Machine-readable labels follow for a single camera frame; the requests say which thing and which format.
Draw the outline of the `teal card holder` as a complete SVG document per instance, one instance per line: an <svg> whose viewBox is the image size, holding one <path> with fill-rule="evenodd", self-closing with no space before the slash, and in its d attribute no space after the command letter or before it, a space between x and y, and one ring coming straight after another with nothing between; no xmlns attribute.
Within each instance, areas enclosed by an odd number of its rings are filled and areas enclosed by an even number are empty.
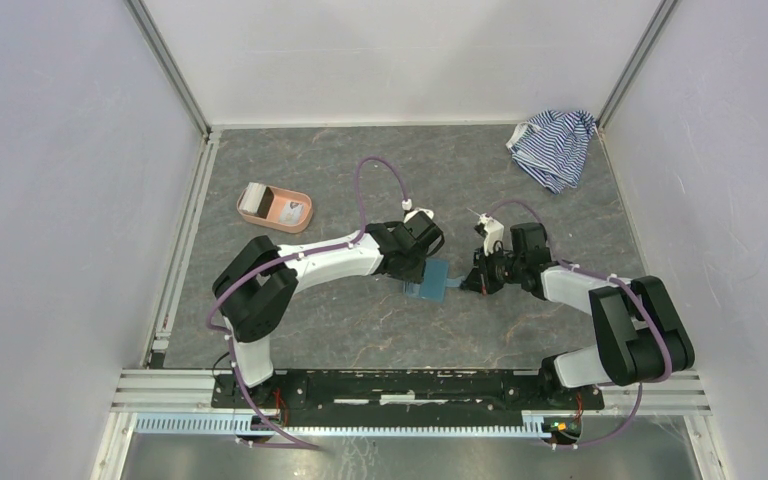
<svg viewBox="0 0 768 480"><path fill-rule="evenodd" d="M426 261L423 280L420 283L403 283L403 293L413 299L443 303L449 289L459 288L464 275L450 275L450 263L430 258Z"/></svg>

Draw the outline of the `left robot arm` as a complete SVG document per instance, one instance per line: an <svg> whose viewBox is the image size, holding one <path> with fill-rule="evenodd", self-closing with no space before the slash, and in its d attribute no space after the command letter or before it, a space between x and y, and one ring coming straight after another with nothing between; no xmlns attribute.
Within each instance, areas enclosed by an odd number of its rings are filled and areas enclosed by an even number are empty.
<svg viewBox="0 0 768 480"><path fill-rule="evenodd" d="M238 397L255 408L272 399L270 336L295 295L350 277L420 283L444 243L442 229L424 211L311 244L277 245L266 235L249 241L214 281L206 320L226 338Z"/></svg>

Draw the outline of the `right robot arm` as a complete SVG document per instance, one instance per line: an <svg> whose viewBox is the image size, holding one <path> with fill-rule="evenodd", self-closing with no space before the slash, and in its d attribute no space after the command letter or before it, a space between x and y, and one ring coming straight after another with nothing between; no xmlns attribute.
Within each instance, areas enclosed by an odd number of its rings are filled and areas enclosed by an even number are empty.
<svg viewBox="0 0 768 480"><path fill-rule="evenodd" d="M566 406L579 387L661 382L694 365L694 347L660 278L602 275L555 260L540 223L506 229L482 215L475 229L483 244L474 252L462 289L490 295L517 285L592 320L594 345L543 360L537 392L545 405ZM509 248L503 243L506 232Z"/></svg>

